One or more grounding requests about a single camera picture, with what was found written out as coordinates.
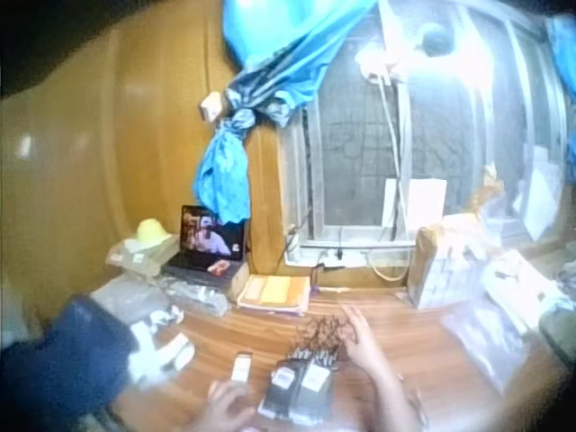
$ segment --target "wire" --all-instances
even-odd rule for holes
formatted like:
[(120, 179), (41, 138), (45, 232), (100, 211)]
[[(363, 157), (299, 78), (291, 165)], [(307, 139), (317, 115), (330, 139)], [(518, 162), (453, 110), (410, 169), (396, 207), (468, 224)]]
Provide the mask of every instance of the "wire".
[[(387, 78), (386, 83), (389, 83), (390, 77), (388, 76), (388, 72), (385, 71), (385, 74), (386, 74), (386, 78)], [(378, 76), (378, 88), (380, 90), (380, 96), (382, 98), (382, 107), (384, 109), (384, 114), (386, 116), (386, 122), (388, 123), (388, 129), (390, 130), (390, 135), (391, 135), (391, 140), (392, 140), (392, 154), (394, 156), (394, 170), (396, 171), (396, 187), (397, 187), (397, 192), (398, 192), (398, 195), (400, 198), (400, 211), (401, 211), (402, 218), (404, 221), (404, 233), (406, 235), (406, 239), (408, 239), (409, 238), (408, 218), (407, 218), (407, 214), (406, 214), (406, 201), (404, 199), (404, 191), (402, 190), (402, 187), (401, 187), (401, 169), (400, 169), (400, 158), (398, 155), (398, 152), (399, 152), (398, 151), (398, 139), (396, 137), (396, 131), (394, 129), (394, 125), (392, 124), (392, 117), (390, 115), (390, 109), (388, 107), (388, 100), (386, 99), (386, 93), (384, 91), (383, 77), (382, 76)], [(370, 265), (370, 267), (373, 269), (374, 273), (378, 277), (380, 277), (381, 279), (383, 279), (386, 282), (399, 282), (407, 276), (408, 270), (410, 268), (410, 259), (411, 259), (410, 249), (408, 249), (408, 264), (404, 268), (404, 271), (402, 272), (402, 274), (400, 276), (396, 276), (396, 277), (389, 277), (389, 276), (386, 276), (385, 274), (380, 273), (380, 271), (374, 265), (374, 261), (372, 260), (372, 253), (373, 252), (374, 252), (374, 250), (371, 249), (366, 254), (366, 258), (368, 260), (368, 264)]]
[(278, 260), (276, 261), (276, 269), (274, 270), (275, 274), (278, 273), (278, 269), (280, 268), (280, 264), (282, 263), (282, 258), (284, 258), (284, 254), (288, 250), (290, 250), (290, 246), (292, 245), (294, 238), (296, 237), (296, 234), (298, 234), (300, 232), (300, 230), (304, 226), (304, 223), (306, 223), (306, 221), (308, 220), (311, 212), (312, 212), (312, 207), (308, 206), (308, 211), (306, 211), (306, 215), (302, 218), (300, 224), (297, 227), (294, 227), (294, 228), (291, 228), (288, 230), (288, 235), (290, 235), (290, 239), (284, 243), (284, 248), (282, 249), (282, 252), (280, 253), (280, 256), (278, 257)]

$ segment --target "stack of papers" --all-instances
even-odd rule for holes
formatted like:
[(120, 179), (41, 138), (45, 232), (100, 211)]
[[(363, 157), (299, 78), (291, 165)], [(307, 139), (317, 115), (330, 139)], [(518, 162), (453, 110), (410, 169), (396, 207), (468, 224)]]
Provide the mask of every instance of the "stack of papers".
[(310, 278), (252, 274), (237, 300), (242, 308), (304, 313), (310, 300)]

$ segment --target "person on screen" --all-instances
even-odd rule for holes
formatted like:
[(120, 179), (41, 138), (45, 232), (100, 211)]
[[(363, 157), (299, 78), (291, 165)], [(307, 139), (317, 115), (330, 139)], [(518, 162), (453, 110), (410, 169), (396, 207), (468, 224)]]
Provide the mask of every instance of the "person on screen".
[(232, 255), (224, 238), (212, 230), (213, 226), (210, 216), (202, 216), (200, 218), (200, 229), (194, 234), (195, 249), (199, 252), (210, 252), (211, 254)]

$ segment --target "blue cloth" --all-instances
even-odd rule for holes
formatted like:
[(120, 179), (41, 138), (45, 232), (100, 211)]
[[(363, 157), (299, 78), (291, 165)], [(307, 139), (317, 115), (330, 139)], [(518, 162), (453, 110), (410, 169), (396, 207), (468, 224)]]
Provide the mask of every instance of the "blue cloth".
[(554, 63), (576, 103), (576, 18), (558, 15), (548, 21)]
[(568, 140), (568, 181), (576, 185), (576, 130), (570, 135)]
[(224, 37), (243, 67), (226, 89), (233, 111), (220, 123), (194, 180), (222, 223), (250, 217), (243, 139), (262, 113), (284, 127), (318, 92), (348, 32), (375, 0), (227, 0)]

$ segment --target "window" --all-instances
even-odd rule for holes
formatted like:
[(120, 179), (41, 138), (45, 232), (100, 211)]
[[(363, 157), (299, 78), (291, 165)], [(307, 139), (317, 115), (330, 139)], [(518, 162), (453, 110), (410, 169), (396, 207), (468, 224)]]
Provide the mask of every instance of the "window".
[[(494, 164), (510, 198), (503, 234), (525, 236), (518, 215), (535, 160), (545, 154), (560, 172), (565, 142), (542, 24), (497, 2), (379, 3), (346, 38), (317, 99), (281, 131), (286, 228), (301, 227), (310, 248), (407, 247), (416, 181), (445, 182), (440, 211), (457, 213)], [(383, 31), (395, 23), (400, 37)], [(430, 28), (453, 43), (446, 53), (422, 43)], [(363, 59), (391, 52), (400, 60), (390, 81), (366, 71)]]

